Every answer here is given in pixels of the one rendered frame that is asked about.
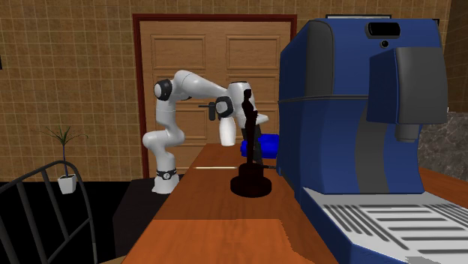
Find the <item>plant in white pot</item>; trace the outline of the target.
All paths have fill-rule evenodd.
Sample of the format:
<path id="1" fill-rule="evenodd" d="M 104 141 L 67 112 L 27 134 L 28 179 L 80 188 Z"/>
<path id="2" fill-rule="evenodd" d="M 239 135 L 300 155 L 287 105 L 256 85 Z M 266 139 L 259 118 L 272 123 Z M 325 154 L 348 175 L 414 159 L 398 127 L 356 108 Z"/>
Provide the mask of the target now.
<path id="1" fill-rule="evenodd" d="M 62 158 L 63 161 L 66 161 L 66 145 L 73 139 L 77 137 L 89 138 L 88 135 L 84 133 L 74 132 L 71 133 L 71 127 L 68 126 L 66 130 L 63 130 L 61 127 L 58 127 L 58 131 L 52 130 L 50 127 L 45 127 L 46 131 L 41 131 L 42 134 L 46 134 L 52 138 L 57 139 L 62 147 Z M 68 172 L 68 165 L 64 165 L 64 175 L 58 178 L 58 186 L 62 194 L 72 194 L 76 190 L 77 186 L 77 174 Z"/>

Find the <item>brown wooden door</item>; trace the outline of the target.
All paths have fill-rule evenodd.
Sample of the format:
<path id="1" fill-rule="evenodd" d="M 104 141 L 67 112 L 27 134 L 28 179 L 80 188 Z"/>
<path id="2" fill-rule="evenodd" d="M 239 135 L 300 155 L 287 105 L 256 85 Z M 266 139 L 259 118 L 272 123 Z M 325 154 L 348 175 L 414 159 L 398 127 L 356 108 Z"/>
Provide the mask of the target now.
<path id="1" fill-rule="evenodd" d="M 161 129 L 153 85 L 188 70 L 223 87 L 248 81 L 269 117 L 262 132 L 276 134 L 280 53 L 296 27 L 297 17 L 286 14 L 133 15 L 140 133 Z"/>

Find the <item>black robot stand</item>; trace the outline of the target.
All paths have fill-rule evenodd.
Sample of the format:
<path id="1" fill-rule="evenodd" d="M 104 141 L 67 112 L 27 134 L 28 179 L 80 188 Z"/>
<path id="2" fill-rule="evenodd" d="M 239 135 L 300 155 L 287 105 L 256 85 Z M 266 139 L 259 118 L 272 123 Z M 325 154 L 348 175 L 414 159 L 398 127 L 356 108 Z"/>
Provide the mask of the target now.
<path id="1" fill-rule="evenodd" d="M 115 255 L 127 255 L 170 196 L 152 192 L 153 178 L 132 180 L 112 217 Z"/>

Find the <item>black figure statue on base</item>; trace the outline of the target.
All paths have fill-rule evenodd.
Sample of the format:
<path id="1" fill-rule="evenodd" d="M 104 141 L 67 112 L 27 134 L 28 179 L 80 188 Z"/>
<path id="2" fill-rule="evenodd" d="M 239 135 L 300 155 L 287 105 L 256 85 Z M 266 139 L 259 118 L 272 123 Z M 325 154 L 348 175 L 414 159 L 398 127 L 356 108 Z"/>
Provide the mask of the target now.
<path id="1" fill-rule="evenodd" d="M 241 107 L 244 111 L 247 136 L 247 161 L 238 167 L 238 175 L 231 179 L 230 190 L 247 198 L 264 197 L 271 193 L 272 182 L 263 175 L 264 165 L 254 163 L 255 126 L 258 112 L 250 102 L 252 91 L 244 90 L 244 100 Z"/>

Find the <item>black metal chair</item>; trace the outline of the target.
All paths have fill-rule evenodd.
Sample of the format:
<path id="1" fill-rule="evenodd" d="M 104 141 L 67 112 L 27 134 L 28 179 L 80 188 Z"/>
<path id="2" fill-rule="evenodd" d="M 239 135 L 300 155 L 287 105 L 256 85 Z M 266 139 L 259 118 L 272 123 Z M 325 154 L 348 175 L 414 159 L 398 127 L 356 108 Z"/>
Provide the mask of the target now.
<path id="1" fill-rule="evenodd" d="M 83 195 L 83 199 L 84 199 L 84 203 L 86 207 L 86 212 L 88 215 L 88 217 L 72 233 L 69 233 L 66 227 L 64 218 L 60 211 L 59 204 L 57 202 L 56 195 L 54 193 L 54 190 L 50 181 L 50 177 L 48 176 L 48 173 L 47 173 L 47 170 L 49 168 L 54 167 L 55 165 L 58 165 L 58 164 L 63 164 L 64 167 L 70 167 L 73 170 L 74 175 L 75 175 L 75 181 L 79 183 L 80 190 L 82 191 L 82 195 Z M 35 220 L 35 216 L 32 212 L 29 198 L 26 193 L 26 188 L 23 183 L 26 179 L 38 173 L 40 173 L 43 178 L 43 183 L 45 184 L 45 188 L 47 190 L 49 199 L 52 203 L 55 216 L 57 218 L 62 236 L 64 238 L 64 241 L 55 249 L 55 251 L 50 256 L 47 256 L 44 250 L 44 244 L 42 242 L 42 239 L 38 230 L 38 226 Z M 61 251 L 71 242 L 71 239 L 73 239 L 79 232 L 81 232 L 86 225 L 89 225 L 90 233 L 91 233 L 93 264 L 98 264 L 98 251 L 97 251 L 97 243 L 96 243 L 96 237 L 95 237 L 95 225 L 94 225 L 94 219 L 92 216 L 92 209 L 91 209 L 90 202 L 89 202 L 89 196 L 87 194 L 86 187 L 83 183 L 80 172 L 74 164 L 65 160 L 55 160 L 51 163 L 48 163 L 47 165 L 39 167 L 31 172 L 26 173 L 25 175 L 21 175 L 20 177 L 15 178 L 14 180 L 4 184 L 3 186 L 0 187 L 0 195 L 2 195 L 5 191 L 8 191 L 12 187 L 15 187 L 18 191 L 19 198 L 22 202 L 22 207 L 23 207 L 25 216 L 28 221 L 28 226 L 31 231 L 32 238 L 34 239 L 34 245 L 37 249 L 37 254 L 40 258 L 41 264 L 52 264 L 52 262 L 61 253 Z"/>

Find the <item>blue coffee machine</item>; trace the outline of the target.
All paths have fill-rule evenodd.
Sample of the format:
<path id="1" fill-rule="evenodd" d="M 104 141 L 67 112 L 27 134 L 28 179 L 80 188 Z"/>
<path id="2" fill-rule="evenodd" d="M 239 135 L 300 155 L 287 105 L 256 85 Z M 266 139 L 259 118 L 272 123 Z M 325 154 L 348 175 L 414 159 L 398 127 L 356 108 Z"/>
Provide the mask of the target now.
<path id="1" fill-rule="evenodd" d="M 435 19 L 331 15 L 280 55 L 277 172 L 338 264 L 468 264 L 468 207 L 427 192 L 419 134 L 447 120 Z"/>

